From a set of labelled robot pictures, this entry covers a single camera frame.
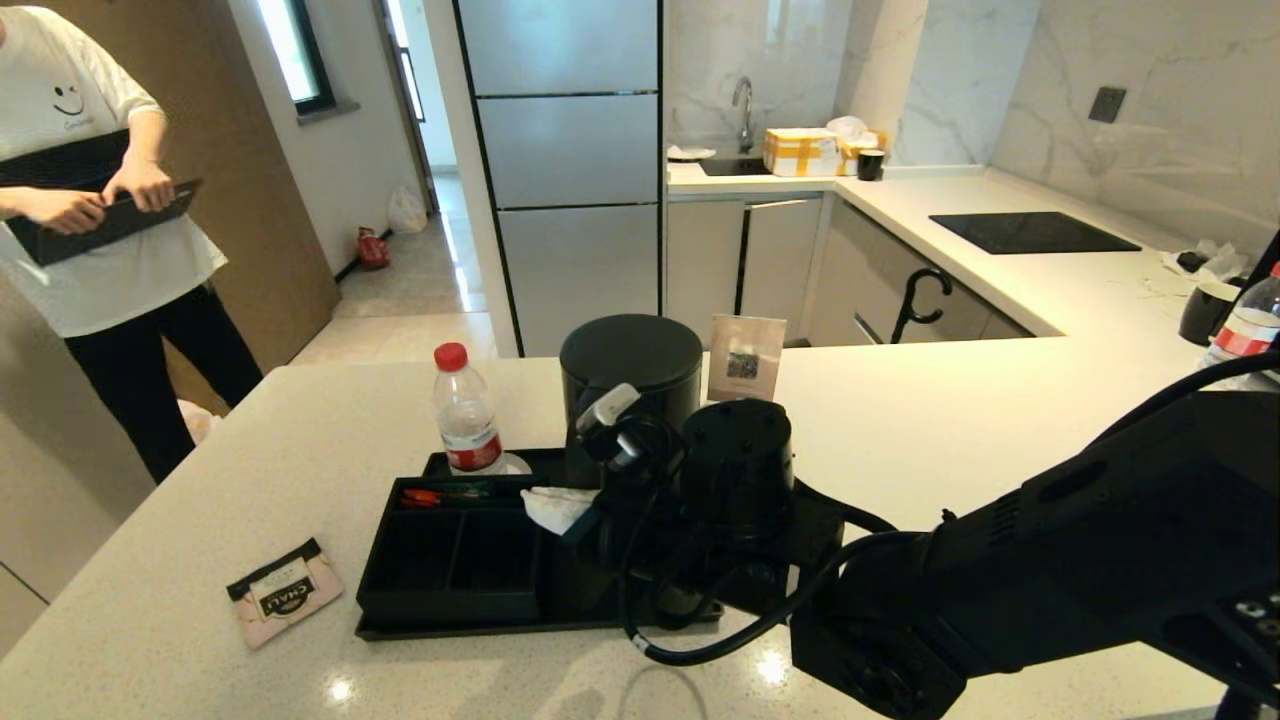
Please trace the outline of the person right hand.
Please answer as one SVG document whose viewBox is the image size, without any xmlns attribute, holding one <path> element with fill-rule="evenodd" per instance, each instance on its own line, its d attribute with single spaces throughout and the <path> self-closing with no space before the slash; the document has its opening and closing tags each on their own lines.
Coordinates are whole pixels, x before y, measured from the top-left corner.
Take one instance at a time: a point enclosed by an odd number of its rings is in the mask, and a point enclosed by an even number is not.
<svg viewBox="0 0 1280 720">
<path fill-rule="evenodd" d="M 63 234 L 86 234 L 106 217 L 99 193 L 77 190 L 26 190 L 18 213 L 27 220 Z"/>
</svg>

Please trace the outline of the person left hand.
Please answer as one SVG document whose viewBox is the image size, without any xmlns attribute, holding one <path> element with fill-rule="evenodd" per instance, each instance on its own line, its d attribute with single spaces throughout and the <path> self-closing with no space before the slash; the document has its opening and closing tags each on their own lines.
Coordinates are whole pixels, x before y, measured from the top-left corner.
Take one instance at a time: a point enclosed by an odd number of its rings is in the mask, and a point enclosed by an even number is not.
<svg viewBox="0 0 1280 720">
<path fill-rule="evenodd" d="M 101 192 L 102 206 L 110 208 L 124 195 L 147 213 L 161 211 L 177 200 L 170 176 L 154 159 L 128 155 Z"/>
</svg>

